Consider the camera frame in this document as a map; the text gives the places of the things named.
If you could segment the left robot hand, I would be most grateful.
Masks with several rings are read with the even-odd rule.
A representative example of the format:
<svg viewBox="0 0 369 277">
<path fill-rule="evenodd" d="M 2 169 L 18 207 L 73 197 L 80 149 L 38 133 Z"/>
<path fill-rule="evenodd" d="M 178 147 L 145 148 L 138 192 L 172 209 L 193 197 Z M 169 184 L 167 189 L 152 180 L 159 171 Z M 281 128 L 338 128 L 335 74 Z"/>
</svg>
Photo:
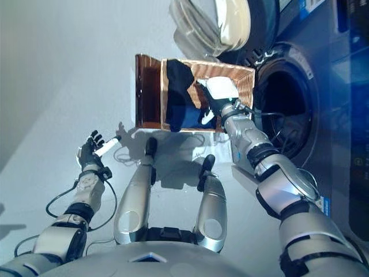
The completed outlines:
<svg viewBox="0 0 369 277">
<path fill-rule="evenodd" d="M 117 135 L 108 141 L 104 141 L 103 136 L 97 130 L 94 130 L 77 151 L 76 159 L 82 172 L 102 169 L 104 165 L 101 157 L 117 145 L 121 138 L 120 135 Z"/>
</svg>

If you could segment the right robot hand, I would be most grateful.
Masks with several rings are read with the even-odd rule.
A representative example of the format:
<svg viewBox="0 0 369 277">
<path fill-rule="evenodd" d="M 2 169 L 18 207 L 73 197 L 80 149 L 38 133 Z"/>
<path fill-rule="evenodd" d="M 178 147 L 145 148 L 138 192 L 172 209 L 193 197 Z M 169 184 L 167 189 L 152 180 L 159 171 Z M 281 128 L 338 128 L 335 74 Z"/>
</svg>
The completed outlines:
<svg viewBox="0 0 369 277">
<path fill-rule="evenodd" d="M 239 91 L 229 77 L 217 76 L 209 79 L 198 79 L 208 101 L 208 108 L 201 118 L 201 124 L 208 124 L 213 118 L 221 115 L 224 106 L 234 104 L 239 99 Z"/>
</svg>

